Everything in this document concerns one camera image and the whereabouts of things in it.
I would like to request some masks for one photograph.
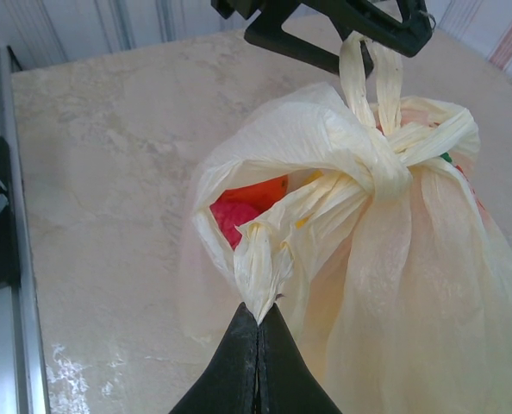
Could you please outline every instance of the marble countertop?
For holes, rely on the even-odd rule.
[[[289,24],[338,53],[326,18]],[[512,246],[512,80],[442,32],[404,76],[475,116],[473,184]],[[323,80],[240,33],[14,75],[53,414],[167,412],[198,377],[174,304],[190,174],[263,102]]]

